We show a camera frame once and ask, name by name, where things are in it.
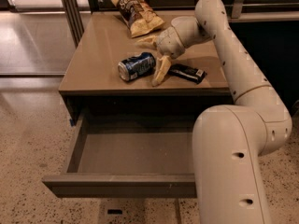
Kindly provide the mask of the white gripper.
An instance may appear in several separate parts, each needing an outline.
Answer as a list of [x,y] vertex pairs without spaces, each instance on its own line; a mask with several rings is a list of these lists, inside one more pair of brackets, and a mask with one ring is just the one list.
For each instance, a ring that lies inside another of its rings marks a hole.
[[144,49],[157,49],[163,56],[156,59],[156,67],[151,84],[159,86],[171,67],[171,58],[176,59],[185,52],[185,48],[174,27],[168,27],[158,36],[150,35],[139,39],[135,44]]

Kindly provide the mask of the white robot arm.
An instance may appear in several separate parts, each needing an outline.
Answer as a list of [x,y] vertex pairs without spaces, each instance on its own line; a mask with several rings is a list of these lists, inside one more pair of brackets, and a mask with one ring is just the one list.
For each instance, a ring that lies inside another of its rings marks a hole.
[[197,118],[192,159],[200,224],[272,224],[258,158],[283,146],[292,118],[268,79],[232,31],[221,0],[199,0],[191,17],[172,20],[138,41],[156,49],[153,85],[187,48],[213,41],[233,97]]

